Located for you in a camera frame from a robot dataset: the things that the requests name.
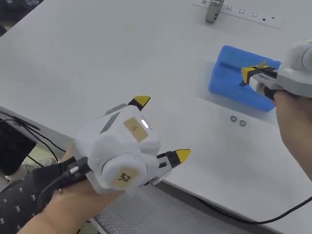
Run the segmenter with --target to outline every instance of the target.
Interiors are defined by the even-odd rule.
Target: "blue sponge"
[[[209,84],[209,91],[268,112],[274,108],[271,101],[257,94],[242,82],[241,68],[255,66],[266,61],[267,65],[279,68],[281,62],[225,45],[219,54]]]

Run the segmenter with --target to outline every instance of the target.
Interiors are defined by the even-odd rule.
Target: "white led light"
[[[145,120],[142,119],[141,122],[143,123],[144,127],[148,128],[148,124]]]

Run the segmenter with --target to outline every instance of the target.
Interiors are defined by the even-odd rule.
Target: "power strip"
[[[210,0],[192,0],[193,5],[200,6],[206,9],[208,8],[209,2]],[[266,13],[251,11],[244,7],[233,6],[227,4],[226,1],[224,1],[220,13],[249,20],[276,29],[282,28],[282,20],[277,16],[270,16]]]

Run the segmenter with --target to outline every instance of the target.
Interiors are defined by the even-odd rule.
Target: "hand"
[[[282,140],[312,180],[312,99],[278,91],[276,115]]]
[[[68,149],[62,161],[70,157],[72,157],[72,153]],[[60,225],[69,226],[70,224],[73,229],[78,229],[121,194],[122,192],[99,195],[94,191],[90,182],[85,180],[63,189],[61,194],[55,192],[43,213],[49,214],[53,218],[60,217],[59,220],[56,220]]]

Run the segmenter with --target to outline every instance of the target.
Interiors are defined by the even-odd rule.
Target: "white table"
[[[166,182],[255,220],[275,217],[312,184],[283,146],[274,111],[209,95],[207,77],[225,44],[282,60],[310,38],[312,2],[233,3],[282,16],[283,29],[227,15],[207,25],[189,0],[46,0],[0,39],[0,106],[65,147],[88,120],[148,94],[144,114],[163,150],[193,152]],[[309,204],[268,227],[309,234],[311,213]]]

